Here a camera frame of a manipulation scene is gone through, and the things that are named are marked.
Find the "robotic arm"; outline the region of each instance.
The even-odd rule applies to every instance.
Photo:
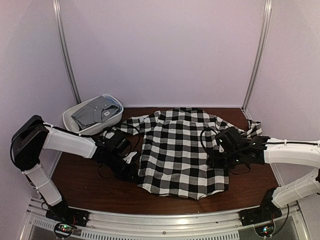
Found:
[[[281,208],[320,193],[320,141],[288,141],[268,136],[247,139],[234,127],[221,131],[215,136],[215,140],[223,150],[215,150],[208,159],[208,164],[212,168],[233,169],[239,164],[249,167],[250,164],[273,163],[315,168],[294,182],[268,190],[259,207],[240,211],[243,226],[281,217]]]
[[[10,154],[13,164],[46,202],[47,218],[84,227],[89,213],[68,206],[40,163],[41,150],[52,149],[93,159],[109,166],[117,178],[136,182],[138,167],[134,161],[139,154],[130,154],[130,162],[122,157],[129,145],[130,142],[118,131],[107,136],[81,135],[44,123],[40,116],[34,115],[12,137]]]

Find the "white wall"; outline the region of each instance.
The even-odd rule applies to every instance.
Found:
[[[291,140],[320,140],[320,0],[272,3],[261,69],[248,110],[264,134]],[[283,181],[311,169],[278,164]],[[320,239],[320,198],[300,201],[312,240]]]
[[[61,1],[82,100],[125,106],[240,107],[265,1]]]
[[[74,105],[59,46],[51,0],[2,0],[0,4],[0,235],[17,239],[33,194],[9,158],[12,135],[32,115],[62,124]],[[41,158],[52,168],[56,152]]]

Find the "folded clothes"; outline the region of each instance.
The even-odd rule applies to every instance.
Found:
[[[80,130],[97,123],[104,123],[121,110],[121,106],[111,97],[99,96],[72,114]]]

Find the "plaid shirt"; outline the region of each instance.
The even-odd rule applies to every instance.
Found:
[[[228,190],[227,169],[210,168],[201,146],[205,128],[217,131],[234,127],[222,118],[198,108],[174,108],[151,115],[131,117],[119,130],[132,135],[144,133],[139,164],[139,186],[161,196],[201,199]],[[249,122],[248,138],[262,134],[261,124]],[[219,149],[212,131],[202,135],[207,149]]]

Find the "checkered pattern fabric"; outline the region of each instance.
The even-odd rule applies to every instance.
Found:
[[[118,128],[122,132],[144,134],[138,175],[139,186],[161,196],[201,199],[228,189],[226,169],[212,169],[201,146],[204,128],[221,131],[232,124],[198,108],[174,108],[151,115],[131,117]],[[262,134],[259,122],[250,122],[249,131],[238,129],[248,138]],[[213,131],[202,135],[207,149],[219,149]]]

